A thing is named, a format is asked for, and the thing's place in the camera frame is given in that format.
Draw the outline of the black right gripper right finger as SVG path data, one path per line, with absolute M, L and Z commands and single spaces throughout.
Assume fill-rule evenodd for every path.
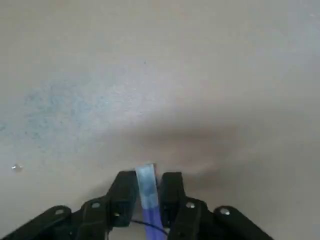
M 181 172 L 165 172 L 159 187 L 161 223 L 169 240 L 270 240 L 271 236 L 238 209 L 207 204 L 185 193 Z

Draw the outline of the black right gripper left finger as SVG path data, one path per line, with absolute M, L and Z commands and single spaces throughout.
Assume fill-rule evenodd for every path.
M 130 225 L 137 196 L 134 171 L 120 171 L 106 194 L 77 211 L 53 206 L 4 236 L 5 240 L 107 240 L 113 228 Z

